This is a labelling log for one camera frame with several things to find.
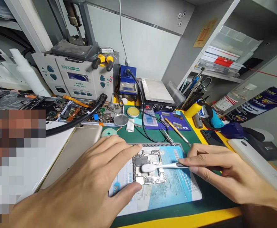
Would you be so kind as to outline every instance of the pen holder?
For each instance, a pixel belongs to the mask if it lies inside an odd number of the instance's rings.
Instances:
[[[188,97],[181,107],[181,110],[188,110],[198,99],[200,99],[204,94],[200,92],[193,92],[190,97]]]

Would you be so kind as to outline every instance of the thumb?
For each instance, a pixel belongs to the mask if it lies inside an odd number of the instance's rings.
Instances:
[[[120,211],[125,206],[127,206],[134,194],[140,191],[141,189],[142,186],[140,183],[130,183],[122,190],[120,190],[114,197],[112,197],[114,205],[114,207],[112,208],[116,208],[116,215],[118,215],[118,213],[120,213]]]
[[[199,177],[207,181],[208,183],[215,186],[218,190],[224,191],[228,188],[228,183],[225,177],[219,176],[212,172],[211,170],[207,169],[206,167],[202,166],[190,166],[189,170],[197,174]]]

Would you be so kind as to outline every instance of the display screen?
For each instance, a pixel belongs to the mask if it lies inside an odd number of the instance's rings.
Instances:
[[[89,82],[87,75],[75,74],[70,72],[67,72],[67,73],[70,79]]]
[[[223,141],[219,138],[217,133],[213,130],[201,130],[202,135],[209,145],[225,146]]]

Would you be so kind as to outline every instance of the finger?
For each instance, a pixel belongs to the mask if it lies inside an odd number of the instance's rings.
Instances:
[[[189,167],[189,170],[215,186],[221,192],[225,192],[227,189],[229,189],[229,182],[225,177],[215,174],[206,167],[191,166]]]
[[[119,142],[108,150],[97,155],[97,159],[100,161],[100,165],[106,165],[109,161],[111,161],[118,153],[122,150],[130,148],[130,145],[125,142]]]
[[[198,154],[218,154],[222,152],[230,152],[230,150],[222,146],[194,143],[188,152],[187,157],[194,157]]]
[[[112,208],[114,208],[115,216],[117,216],[120,211],[127,206],[135,193],[140,191],[142,186],[139,183],[130,183],[121,191],[119,191],[112,199]]]
[[[110,136],[105,141],[100,143],[93,151],[91,151],[89,153],[89,156],[93,156],[93,155],[102,153],[102,152],[108,150],[110,147],[112,147],[115,144],[120,143],[120,142],[125,143],[125,140],[120,137],[117,137],[117,136]]]
[[[94,143],[93,144],[93,146],[92,147],[90,147],[87,151],[86,151],[86,153],[89,153],[89,152],[91,152],[92,150],[94,150],[96,147],[98,147],[101,143],[103,143],[107,138],[109,138],[109,137],[116,137],[116,136],[118,136],[118,135],[110,135],[110,136],[105,136],[105,137],[102,137],[102,138],[100,138],[96,143]]]
[[[231,168],[235,163],[236,153],[199,154],[195,157],[180,158],[179,163],[186,166],[221,166]]]
[[[142,144],[138,144],[125,150],[122,150],[120,153],[118,153],[108,163],[108,165],[104,167],[109,175],[109,178],[113,180],[116,177],[117,173],[124,167],[124,165],[130,159],[132,159],[132,157],[135,156],[142,149],[142,147]]]
[[[210,171],[213,171],[213,170],[222,171],[223,170],[223,168],[220,166],[208,166],[206,168],[209,169]]]

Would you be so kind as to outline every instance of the smartphone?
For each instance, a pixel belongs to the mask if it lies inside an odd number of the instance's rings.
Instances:
[[[201,133],[209,145],[226,147],[225,144],[223,143],[223,141],[220,139],[220,137],[217,135],[217,133],[215,131],[201,130]]]

